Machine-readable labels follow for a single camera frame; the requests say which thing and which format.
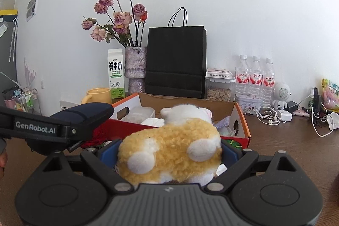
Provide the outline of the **navy zipper pouch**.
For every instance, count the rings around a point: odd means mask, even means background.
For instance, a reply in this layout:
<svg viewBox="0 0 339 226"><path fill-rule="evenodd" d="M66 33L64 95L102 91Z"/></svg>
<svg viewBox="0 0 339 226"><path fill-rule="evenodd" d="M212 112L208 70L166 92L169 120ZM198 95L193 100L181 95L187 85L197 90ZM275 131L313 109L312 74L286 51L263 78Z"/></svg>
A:
<svg viewBox="0 0 339 226"><path fill-rule="evenodd" d="M74 141L87 141L94 130L107 121L114 113L107 103L87 103L53 114L50 118L71 123L70 137Z"/></svg>

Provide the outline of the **yellow plush toy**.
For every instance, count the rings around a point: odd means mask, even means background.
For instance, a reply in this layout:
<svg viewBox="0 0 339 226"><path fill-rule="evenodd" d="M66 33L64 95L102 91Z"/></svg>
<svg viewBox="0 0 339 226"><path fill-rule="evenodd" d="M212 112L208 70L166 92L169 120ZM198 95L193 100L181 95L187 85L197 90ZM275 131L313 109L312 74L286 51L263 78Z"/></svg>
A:
<svg viewBox="0 0 339 226"><path fill-rule="evenodd" d="M118 148L118 174L134 186L168 182L207 185L221 164L221 136L202 119L165 124L127 136Z"/></svg>

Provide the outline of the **iridescent plastic bag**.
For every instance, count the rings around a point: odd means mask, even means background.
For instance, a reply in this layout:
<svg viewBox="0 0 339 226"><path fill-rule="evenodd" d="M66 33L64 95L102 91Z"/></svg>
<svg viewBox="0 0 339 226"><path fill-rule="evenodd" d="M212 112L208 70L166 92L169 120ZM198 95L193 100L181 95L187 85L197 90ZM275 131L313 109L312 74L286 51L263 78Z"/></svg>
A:
<svg viewBox="0 0 339 226"><path fill-rule="evenodd" d="M221 127L220 129L218 129L218 132L221 137L234 137L236 136L237 131L226 126L226 127Z"/></svg>

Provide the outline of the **purple fabric pouch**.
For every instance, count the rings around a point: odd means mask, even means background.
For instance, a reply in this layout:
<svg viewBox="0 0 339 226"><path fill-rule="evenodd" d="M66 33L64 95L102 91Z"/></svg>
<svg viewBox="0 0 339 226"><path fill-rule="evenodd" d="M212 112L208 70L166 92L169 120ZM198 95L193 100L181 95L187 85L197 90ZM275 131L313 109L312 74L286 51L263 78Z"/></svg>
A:
<svg viewBox="0 0 339 226"><path fill-rule="evenodd" d="M229 122L230 122L230 116L227 116L223 118L222 120L220 120L219 122L215 123L214 126L216 127L216 129L221 129L224 127L228 127Z"/></svg>

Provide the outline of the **white leaflet board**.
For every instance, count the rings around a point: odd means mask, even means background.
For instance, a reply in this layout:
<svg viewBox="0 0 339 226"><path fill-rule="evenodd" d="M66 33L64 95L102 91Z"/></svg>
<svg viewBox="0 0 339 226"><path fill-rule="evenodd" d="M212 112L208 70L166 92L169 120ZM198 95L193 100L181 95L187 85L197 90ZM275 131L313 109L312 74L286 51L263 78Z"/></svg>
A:
<svg viewBox="0 0 339 226"><path fill-rule="evenodd" d="M62 111L78 105L77 103L72 103L72 102L63 101L63 100L60 100L59 103L60 103L60 109Z"/></svg>

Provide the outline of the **white charger block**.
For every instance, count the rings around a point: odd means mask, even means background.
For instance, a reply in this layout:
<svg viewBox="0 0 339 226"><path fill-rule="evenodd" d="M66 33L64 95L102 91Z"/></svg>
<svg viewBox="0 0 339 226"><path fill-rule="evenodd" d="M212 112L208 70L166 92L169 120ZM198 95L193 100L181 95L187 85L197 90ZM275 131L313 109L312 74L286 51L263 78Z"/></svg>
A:
<svg viewBox="0 0 339 226"><path fill-rule="evenodd" d="M290 122L292 121L292 114L286 110L277 110L276 111L280 121Z"/></svg>

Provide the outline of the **white earphones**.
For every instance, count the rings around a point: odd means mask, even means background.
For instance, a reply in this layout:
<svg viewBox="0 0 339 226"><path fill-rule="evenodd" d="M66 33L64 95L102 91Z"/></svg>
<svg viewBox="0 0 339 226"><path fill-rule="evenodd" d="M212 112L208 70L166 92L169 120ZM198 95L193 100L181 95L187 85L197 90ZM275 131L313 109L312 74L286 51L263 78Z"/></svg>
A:
<svg viewBox="0 0 339 226"><path fill-rule="evenodd" d="M257 119L265 125L277 126L280 123L286 123L286 121L278 117L276 109L271 104L262 104L256 110Z"/></svg>

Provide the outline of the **red cardboard box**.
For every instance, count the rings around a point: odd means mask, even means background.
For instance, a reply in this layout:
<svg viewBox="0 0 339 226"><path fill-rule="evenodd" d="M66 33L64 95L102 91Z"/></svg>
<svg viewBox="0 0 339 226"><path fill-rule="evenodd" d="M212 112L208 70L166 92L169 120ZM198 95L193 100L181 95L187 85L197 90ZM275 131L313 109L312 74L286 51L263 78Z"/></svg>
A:
<svg viewBox="0 0 339 226"><path fill-rule="evenodd" d="M208 101L184 97L155 96L135 93L113 104L114 114L97 129L91 140L82 148L96 147L109 140L124 139L128 135L146 128L146 125L128 123L118 119L118 113L127 108L147 107L155 110L157 118L164 119L165 124L181 125L190 119L202 119L211 124L228 118L228 126L235 131L233 136L222 135L224 139L235 140L242 148L248 148L251 134L237 103Z"/></svg>

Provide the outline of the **white milk carton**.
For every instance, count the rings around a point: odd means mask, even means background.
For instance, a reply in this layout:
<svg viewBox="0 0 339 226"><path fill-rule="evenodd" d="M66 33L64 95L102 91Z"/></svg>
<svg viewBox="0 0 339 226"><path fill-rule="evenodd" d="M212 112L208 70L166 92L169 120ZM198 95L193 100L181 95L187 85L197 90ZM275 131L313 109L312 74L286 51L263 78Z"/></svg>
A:
<svg viewBox="0 0 339 226"><path fill-rule="evenodd" d="M107 64L111 98L122 99L125 97L124 56L122 49L109 49Z"/></svg>

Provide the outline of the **white robot speaker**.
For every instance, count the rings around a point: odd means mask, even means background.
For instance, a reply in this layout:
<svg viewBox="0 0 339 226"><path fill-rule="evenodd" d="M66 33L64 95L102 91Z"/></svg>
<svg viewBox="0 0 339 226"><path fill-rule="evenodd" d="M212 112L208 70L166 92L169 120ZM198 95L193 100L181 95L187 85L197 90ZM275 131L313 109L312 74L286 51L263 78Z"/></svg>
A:
<svg viewBox="0 0 339 226"><path fill-rule="evenodd" d="M291 95L290 88L287 84L278 82L274 86L274 100L272 105L276 110L284 110L287 107L287 101Z"/></svg>

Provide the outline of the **black phone stand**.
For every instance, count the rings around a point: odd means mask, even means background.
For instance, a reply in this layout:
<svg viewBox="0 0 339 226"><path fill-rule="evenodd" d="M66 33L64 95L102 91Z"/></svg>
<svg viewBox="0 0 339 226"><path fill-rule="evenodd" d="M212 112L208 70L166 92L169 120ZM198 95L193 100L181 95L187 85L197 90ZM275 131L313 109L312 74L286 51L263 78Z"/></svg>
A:
<svg viewBox="0 0 339 226"><path fill-rule="evenodd" d="M313 111L311 112L311 118L316 120L320 117L322 111L322 95L319 92L319 89L313 88Z"/></svg>

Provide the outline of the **water bottle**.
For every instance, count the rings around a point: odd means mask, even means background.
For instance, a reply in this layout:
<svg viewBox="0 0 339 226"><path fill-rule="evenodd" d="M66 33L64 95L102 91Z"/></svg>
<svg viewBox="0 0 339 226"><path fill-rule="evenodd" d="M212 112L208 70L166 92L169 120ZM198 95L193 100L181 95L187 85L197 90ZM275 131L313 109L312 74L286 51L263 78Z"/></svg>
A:
<svg viewBox="0 0 339 226"><path fill-rule="evenodd" d="M235 70L235 94L246 94L247 85L249 82L249 67L247 64L247 56L241 54L240 62Z"/></svg>
<svg viewBox="0 0 339 226"><path fill-rule="evenodd" d="M259 97L262 80L263 80L263 72L260 67L260 57L253 56L252 66L249 70L248 93L250 95Z"/></svg>
<svg viewBox="0 0 339 226"><path fill-rule="evenodd" d="M275 70L273 61L270 58L266 59L262 88L260 91L260 98L263 104L270 104L275 85Z"/></svg>

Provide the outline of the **snack packet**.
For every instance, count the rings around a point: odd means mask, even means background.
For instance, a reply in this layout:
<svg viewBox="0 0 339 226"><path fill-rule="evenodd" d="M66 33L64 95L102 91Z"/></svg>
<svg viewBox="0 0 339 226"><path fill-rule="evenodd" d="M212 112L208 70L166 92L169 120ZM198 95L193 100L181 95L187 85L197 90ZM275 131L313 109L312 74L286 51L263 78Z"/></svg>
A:
<svg viewBox="0 0 339 226"><path fill-rule="evenodd" d="M322 98L323 104L327 110L339 111L339 90L338 85L329 79L322 79Z"/></svg>

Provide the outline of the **purple flower vase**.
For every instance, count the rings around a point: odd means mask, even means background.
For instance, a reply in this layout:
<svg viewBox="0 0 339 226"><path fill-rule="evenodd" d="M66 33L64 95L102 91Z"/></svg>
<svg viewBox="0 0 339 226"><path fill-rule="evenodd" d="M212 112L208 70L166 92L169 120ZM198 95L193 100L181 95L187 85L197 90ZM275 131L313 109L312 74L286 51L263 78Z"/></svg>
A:
<svg viewBox="0 0 339 226"><path fill-rule="evenodd" d="M125 49L125 77L129 79L128 93L145 91L147 47L128 47Z"/></svg>

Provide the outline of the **black paper bag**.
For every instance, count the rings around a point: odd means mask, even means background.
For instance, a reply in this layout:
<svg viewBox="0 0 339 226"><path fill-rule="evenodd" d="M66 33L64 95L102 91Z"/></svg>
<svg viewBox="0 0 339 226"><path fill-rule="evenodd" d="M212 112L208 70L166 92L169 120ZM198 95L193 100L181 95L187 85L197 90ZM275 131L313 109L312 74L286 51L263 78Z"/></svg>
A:
<svg viewBox="0 0 339 226"><path fill-rule="evenodd" d="M204 98L207 32L187 20L187 10L180 7L166 27L149 28L146 93Z"/></svg>

